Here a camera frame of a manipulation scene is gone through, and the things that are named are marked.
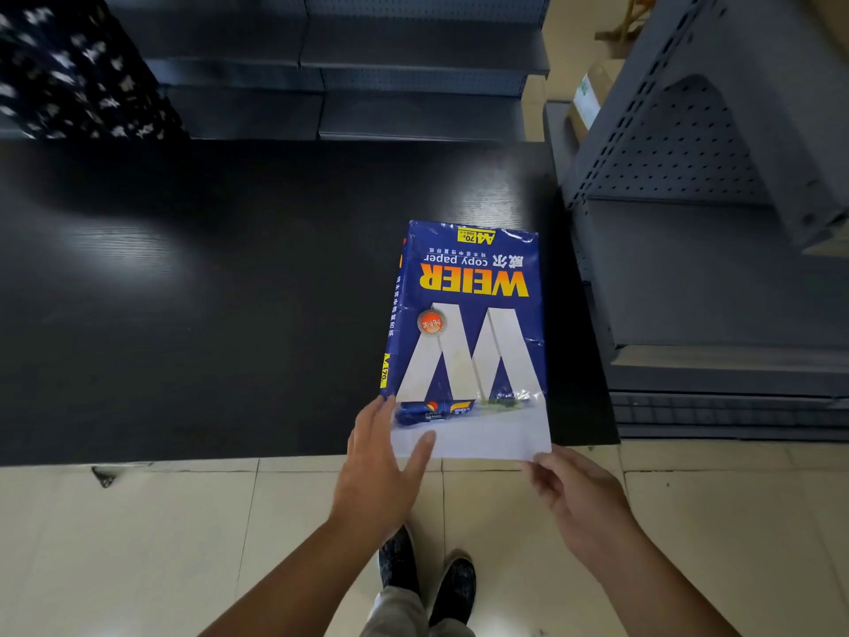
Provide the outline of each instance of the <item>orange round emblem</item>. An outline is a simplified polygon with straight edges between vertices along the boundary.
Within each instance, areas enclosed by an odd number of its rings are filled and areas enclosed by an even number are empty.
[[[419,330],[428,335],[437,335],[445,328],[445,316],[440,311],[428,310],[419,315]]]

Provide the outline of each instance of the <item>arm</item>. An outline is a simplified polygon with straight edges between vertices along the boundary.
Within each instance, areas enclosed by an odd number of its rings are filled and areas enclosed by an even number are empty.
[[[629,637],[739,637],[642,531],[610,472],[556,445],[523,470]]]
[[[419,440],[404,471],[390,445],[394,397],[356,417],[330,516],[201,637],[320,637],[372,555],[406,520],[436,434]]]

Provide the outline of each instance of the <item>foot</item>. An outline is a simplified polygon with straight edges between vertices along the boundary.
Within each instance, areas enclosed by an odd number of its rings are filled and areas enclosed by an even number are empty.
[[[477,579],[471,557],[461,550],[454,550],[448,556],[447,564],[436,592],[433,612],[430,613],[430,626],[436,626],[443,619],[466,623],[472,614]]]
[[[383,544],[377,554],[377,563],[384,588],[408,589],[421,596],[413,540],[406,526],[401,526],[395,536]]]

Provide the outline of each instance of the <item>dark floral fabric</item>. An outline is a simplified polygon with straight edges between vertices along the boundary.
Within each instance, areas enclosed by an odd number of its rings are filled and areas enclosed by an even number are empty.
[[[0,0],[0,113],[32,138],[187,138],[103,0]]]

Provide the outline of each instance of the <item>gray pants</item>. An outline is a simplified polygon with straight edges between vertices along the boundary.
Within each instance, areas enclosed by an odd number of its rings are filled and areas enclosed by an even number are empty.
[[[474,637],[456,619],[443,619],[432,629],[428,629],[427,620],[417,594],[389,586],[377,595],[360,637]]]

